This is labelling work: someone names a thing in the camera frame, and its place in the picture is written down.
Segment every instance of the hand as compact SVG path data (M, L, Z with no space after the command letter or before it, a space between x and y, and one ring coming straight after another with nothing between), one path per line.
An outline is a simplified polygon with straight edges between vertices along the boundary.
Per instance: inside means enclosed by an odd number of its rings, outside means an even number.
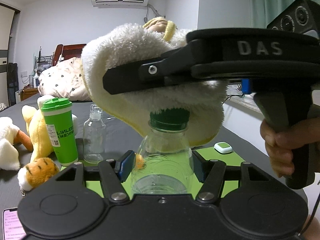
M266 150L270 157L272 169L280 178L284 175L291 175L294 172L292 149L320 141L320 118L303 120L287 131L280 133L276 133L263 120L260 134L266 142ZM319 159L317 159L316 167L317 170L315 172L319 172Z

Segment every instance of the bed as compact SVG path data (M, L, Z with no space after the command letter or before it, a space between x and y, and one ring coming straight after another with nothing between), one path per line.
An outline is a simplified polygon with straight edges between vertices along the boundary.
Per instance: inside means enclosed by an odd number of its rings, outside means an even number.
M86 44L59 44L53 54L52 67L39 76L41 95L69 98L70 101L91 101L81 78L81 52Z
M0 112L1 116L8 116L12 118L13 123L20 127L24 132L26 131L26 123L23 120L21 109L24 105L34 106L37 108L37 99L39 94L34 95L14 106L11 106L8 109ZM90 112L91 102L76 102L72 105L72 113L78 117L79 123L79 132L76 134L76 143L79 153L79 159L83 159L83 123L88 119ZM106 113L103 114L103 120L107 126L107 139L105 142L105 149L110 156L110 158L117 159L128 149L136 151L141 143L141 136L133 130L130 126L120 121L119 119L113 118L106 120L110 116ZM227 141L230 142L233 149L246 161L255 163L258 167L265 170L269 174L272 174L274 177L268 157L255 148L249 142L238 137L236 134L232 133L223 126L220 129L218 135L204 147L211 147L216 142ZM19 151L19 159L21 166L26 165L29 160L31 153L28 152L23 145L16 146ZM58 164L54 153L49 156ZM298 193L307 201L307 197L303 190L299 190ZM6 208L16 207L21 200L21 192L18 186L17 172L16 171L5 171L0 170L0 212Z

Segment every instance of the glass bottle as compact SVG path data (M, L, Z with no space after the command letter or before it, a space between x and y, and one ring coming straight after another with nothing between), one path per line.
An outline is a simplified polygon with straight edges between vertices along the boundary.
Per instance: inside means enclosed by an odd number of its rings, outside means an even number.
M90 117L83 125L83 155L89 163L99 163L104 159L107 130L101 118L102 109L92 104Z
M133 194L191 193L193 160L184 131L189 111L162 110L150 114L151 130L143 139L134 161Z

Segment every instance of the gray bed sheet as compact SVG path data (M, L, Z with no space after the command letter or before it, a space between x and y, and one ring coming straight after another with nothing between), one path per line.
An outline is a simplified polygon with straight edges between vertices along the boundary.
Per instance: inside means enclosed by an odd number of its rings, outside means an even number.
M34 95L14 106L9 107L8 109L0 112L0 117L8 116L12 118L13 123L26 133L26 123L22 117L21 109L24 105L34 106L38 109L37 99L39 96L39 94ZM75 102L72 104L72 113L78 117L79 129L76 134L76 142L80 159L83 159L83 124L89 117L91 104L92 102ZM106 154L108 157L117 159L129 149L136 151L141 143L142 137L121 120L116 118L108 120L107 118L110 117L111 116L106 113L103 114L103 121L106 124L108 131L105 144ZM221 141L227 141L230 143L234 151L244 160L254 163L276 178L276 175L271 169L268 156L225 127L221 127L218 135L210 143L197 148L211 147L216 142ZM17 145L16 147L19 151L21 166L23 167L29 163L31 153L28 152L23 145ZM49 157L59 164L54 153ZM307 196L303 190L298 190L297 193L307 201ZM17 171L0 170L0 212L2 213L6 208L17 207L21 199L22 196L18 185Z

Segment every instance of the wooden bedside table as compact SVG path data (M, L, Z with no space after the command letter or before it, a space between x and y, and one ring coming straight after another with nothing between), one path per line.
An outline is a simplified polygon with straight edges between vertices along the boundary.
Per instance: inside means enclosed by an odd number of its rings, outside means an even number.
M21 101L39 93L38 88L25 88L20 94Z

